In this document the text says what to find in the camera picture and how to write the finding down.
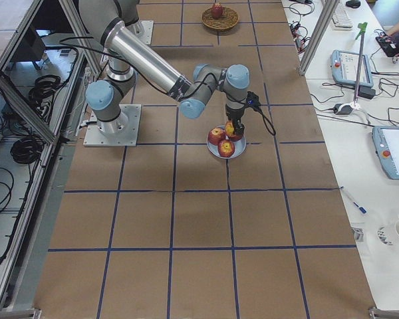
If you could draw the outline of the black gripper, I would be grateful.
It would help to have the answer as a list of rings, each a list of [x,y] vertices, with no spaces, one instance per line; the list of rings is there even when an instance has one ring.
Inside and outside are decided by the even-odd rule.
[[[225,106],[225,114],[227,116],[227,119],[232,121],[233,134],[235,136],[244,135],[245,126],[241,121],[244,113],[245,113],[245,108],[243,106],[240,108],[232,108],[229,105]]]

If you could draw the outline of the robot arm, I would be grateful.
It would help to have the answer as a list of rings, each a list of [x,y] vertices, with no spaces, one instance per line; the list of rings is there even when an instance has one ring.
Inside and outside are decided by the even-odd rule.
[[[137,1],[79,1],[78,10],[88,33],[116,58],[177,101],[186,118],[198,118],[214,91],[225,93],[226,115],[235,134],[242,135],[249,69],[242,64],[227,68],[199,64],[194,69],[194,79],[189,81],[135,34],[133,28],[139,25],[137,5]]]

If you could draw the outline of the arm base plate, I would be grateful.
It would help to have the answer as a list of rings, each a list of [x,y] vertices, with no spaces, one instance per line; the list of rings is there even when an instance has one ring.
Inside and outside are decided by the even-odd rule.
[[[153,21],[137,21],[128,26],[128,29],[136,35],[145,45],[150,46],[154,28]]]
[[[94,111],[84,136],[85,147],[136,147],[141,104],[120,104],[120,115],[111,122],[100,121]]]

